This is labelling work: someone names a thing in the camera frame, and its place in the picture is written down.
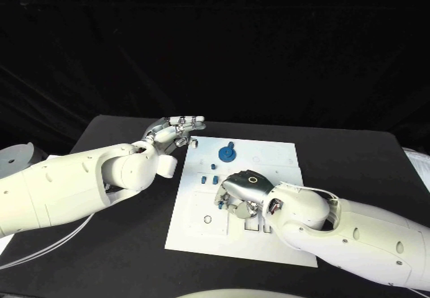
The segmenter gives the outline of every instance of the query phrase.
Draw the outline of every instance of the oval hole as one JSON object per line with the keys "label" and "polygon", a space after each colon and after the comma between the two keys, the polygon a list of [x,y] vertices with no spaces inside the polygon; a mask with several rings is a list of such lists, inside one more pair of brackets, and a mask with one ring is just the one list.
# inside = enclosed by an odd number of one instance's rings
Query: oval hole
{"label": "oval hole", "polygon": [[45,175],[45,177],[47,177],[47,180],[48,180],[50,182],[53,182],[53,178],[51,178],[51,176],[50,176],[48,173],[47,173],[47,175]]}
{"label": "oval hole", "polygon": [[397,243],[396,251],[397,251],[397,253],[403,253],[406,251],[406,247],[403,246],[402,242]]}
{"label": "oval hole", "polygon": [[353,237],[354,237],[356,240],[359,240],[361,238],[361,231],[360,231],[359,228],[354,229]]}
{"label": "oval hole", "polygon": [[86,163],[83,163],[83,168],[84,168],[84,171],[86,171],[86,172],[90,172]]}

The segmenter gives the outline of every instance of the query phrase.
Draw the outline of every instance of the blue object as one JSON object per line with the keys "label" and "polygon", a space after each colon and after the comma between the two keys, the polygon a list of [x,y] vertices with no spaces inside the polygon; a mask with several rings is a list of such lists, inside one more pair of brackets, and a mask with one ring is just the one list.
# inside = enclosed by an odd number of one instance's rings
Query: blue object
{"label": "blue object", "polygon": [[226,163],[230,163],[236,160],[236,150],[233,149],[234,146],[236,144],[230,142],[229,146],[220,149],[219,157]]}

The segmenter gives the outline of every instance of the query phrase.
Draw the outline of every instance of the white cable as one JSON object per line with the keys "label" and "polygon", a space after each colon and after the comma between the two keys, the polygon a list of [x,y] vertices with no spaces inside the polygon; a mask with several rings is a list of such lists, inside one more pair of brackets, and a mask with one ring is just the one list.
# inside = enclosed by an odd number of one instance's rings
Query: white cable
{"label": "white cable", "polygon": [[77,227],[77,229],[74,230],[73,233],[70,233],[70,235],[63,238],[61,240],[58,240],[53,245],[50,245],[45,249],[40,250],[37,253],[31,254],[30,256],[21,258],[19,260],[5,264],[4,266],[0,266],[0,270],[9,268],[9,267],[14,267],[19,264],[24,264],[25,262],[28,261],[32,261],[35,258],[44,256],[47,253],[50,253],[51,251],[54,251],[58,247],[61,247],[61,245],[64,245],[71,239],[73,237],[80,233],[81,229],[86,227],[86,225],[89,224],[89,221],[92,220],[93,218],[93,215],[92,214],[87,218],[87,220],[83,222],[83,224]]}
{"label": "white cable", "polygon": [[430,298],[426,294],[423,294],[422,292],[419,292],[418,290],[412,289],[408,287],[409,290],[412,290],[413,292],[416,292],[419,295],[422,295],[426,298]]}
{"label": "white cable", "polygon": [[294,187],[296,187],[296,188],[309,189],[311,191],[321,191],[321,192],[325,192],[327,194],[330,194],[330,195],[333,196],[334,199],[338,199],[338,198],[340,198],[334,193],[331,193],[330,191],[325,191],[324,189],[312,188],[312,187],[307,187],[307,186],[301,186],[301,185],[288,183],[288,182],[285,182],[285,181],[283,181],[283,184],[291,185],[291,186],[294,186]]}

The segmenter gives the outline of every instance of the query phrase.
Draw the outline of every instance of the white board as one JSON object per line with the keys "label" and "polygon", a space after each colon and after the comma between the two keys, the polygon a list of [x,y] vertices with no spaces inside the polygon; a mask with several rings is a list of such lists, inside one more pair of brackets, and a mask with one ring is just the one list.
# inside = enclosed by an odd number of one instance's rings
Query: white board
{"label": "white board", "polygon": [[[188,149],[165,248],[318,267],[315,255],[294,250],[281,241],[262,214],[246,221],[214,204],[223,180],[247,169],[262,173],[273,185],[281,181],[304,185],[295,144],[195,138],[200,146]],[[233,162],[224,163],[219,151],[229,142],[234,142],[239,155]]]}

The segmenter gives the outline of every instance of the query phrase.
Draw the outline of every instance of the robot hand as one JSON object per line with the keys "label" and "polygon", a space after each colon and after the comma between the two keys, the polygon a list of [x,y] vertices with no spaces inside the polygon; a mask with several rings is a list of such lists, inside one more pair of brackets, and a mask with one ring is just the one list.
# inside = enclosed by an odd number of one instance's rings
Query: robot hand
{"label": "robot hand", "polygon": [[380,284],[430,291],[430,229],[400,215],[321,189],[286,182],[273,187],[250,170],[223,182],[216,204],[242,219],[260,212],[285,244],[338,268]]}
{"label": "robot hand", "polygon": [[168,155],[197,140],[206,118],[171,117],[149,127],[144,139],[37,163],[0,179],[0,238],[12,233],[66,224],[129,199],[174,176]]}

